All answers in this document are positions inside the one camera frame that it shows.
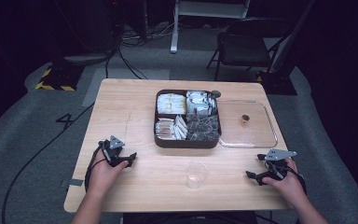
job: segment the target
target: forearm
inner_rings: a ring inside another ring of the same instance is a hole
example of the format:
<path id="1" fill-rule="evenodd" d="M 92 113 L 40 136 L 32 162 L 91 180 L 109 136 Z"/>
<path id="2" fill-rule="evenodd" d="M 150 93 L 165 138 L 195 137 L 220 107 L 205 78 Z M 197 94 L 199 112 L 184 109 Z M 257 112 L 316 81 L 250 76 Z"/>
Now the forearm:
<path id="1" fill-rule="evenodd" d="M 79 205 L 71 223 L 100 223 L 102 207 L 103 195 L 93 194 L 89 191 Z"/>
<path id="2" fill-rule="evenodd" d="M 296 209 L 301 224 L 328 223 L 308 198 L 300 200 L 299 203 L 293 204 L 293 206 Z"/>

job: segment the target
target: transparent lid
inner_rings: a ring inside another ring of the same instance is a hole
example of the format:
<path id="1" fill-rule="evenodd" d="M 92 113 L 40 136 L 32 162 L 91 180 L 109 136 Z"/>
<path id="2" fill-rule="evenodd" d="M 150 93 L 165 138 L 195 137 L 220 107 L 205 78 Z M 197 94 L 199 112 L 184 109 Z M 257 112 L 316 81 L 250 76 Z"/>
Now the transparent lid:
<path id="1" fill-rule="evenodd" d="M 224 147 L 276 147 L 278 138 L 266 107 L 257 101 L 219 100 Z"/>

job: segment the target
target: chair backrest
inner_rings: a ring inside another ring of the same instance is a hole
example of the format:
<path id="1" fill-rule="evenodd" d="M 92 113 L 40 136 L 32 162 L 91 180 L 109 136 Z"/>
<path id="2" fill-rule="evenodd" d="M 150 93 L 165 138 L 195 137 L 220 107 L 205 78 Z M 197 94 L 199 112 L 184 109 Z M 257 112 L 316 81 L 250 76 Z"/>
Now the chair backrest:
<path id="1" fill-rule="evenodd" d="M 289 21 L 276 18 L 245 18 L 234 21 L 226 29 L 226 35 L 248 35 L 254 37 L 285 37 L 292 32 Z"/>

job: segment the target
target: table top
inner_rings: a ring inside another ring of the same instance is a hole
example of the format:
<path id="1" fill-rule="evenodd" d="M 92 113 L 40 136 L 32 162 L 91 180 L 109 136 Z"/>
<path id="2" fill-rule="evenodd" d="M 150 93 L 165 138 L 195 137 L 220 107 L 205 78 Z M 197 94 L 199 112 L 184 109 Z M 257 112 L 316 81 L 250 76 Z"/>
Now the table top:
<path id="1" fill-rule="evenodd" d="M 218 90 L 222 100 L 256 100 L 269 114 L 278 143 L 287 149 L 267 95 L 258 83 L 181 80 L 103 80 L 89 120 L 73 179 L 84 180 L 98 142 L 114 135 L 125 143 L 120 156 L 137 152 L 131 168 L 117 178 L 103 204 L 106 212 L 227 211 L 289 209 L 270 186 L 258 186 L 245 171 L 266 172 L 257 154 L 269 148 L 162 148 L 154 142 L 156 94 L 160 90 Z M 209 169 L 198 189 L 186 186 L 186 166 L 201 161 Z M 85 195 L 82 186 L 70 186 L 64 203 L 75 212 Z"/>

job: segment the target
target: human arm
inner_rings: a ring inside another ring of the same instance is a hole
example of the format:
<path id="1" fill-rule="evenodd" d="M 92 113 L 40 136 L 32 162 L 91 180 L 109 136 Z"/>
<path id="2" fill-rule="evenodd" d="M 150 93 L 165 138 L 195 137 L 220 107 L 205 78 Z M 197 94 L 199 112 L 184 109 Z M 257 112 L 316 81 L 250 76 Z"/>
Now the human arm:
<path id="1" fill-rule="evenodd" d="M 287 166 L 297 172 L 296 163 L 291 159 L 285 159 Z M 270 177 L 264 177 L 263 182 L 275 188 L 283 198 L 289 202 L 296 210 L 301 224 L 309 223 L 328 223 L 327 220 L 310 202 L 305 194 L 297 176 L 287 172 L 286 177 L 279 181 Z"/>
<path id="2" fill-rule="evenodd" d="M 116 167 L 111 167 L 106 161 L 98 162 L 103 159 L 104 155 L 99 150 L 89 178 L 89 189 L 72 219 L 71 223 L 73 224 L 100 223 L 103 200 L 115 183 L 117 176 L 129 164 L 127 161 L 123 161 Z"/>

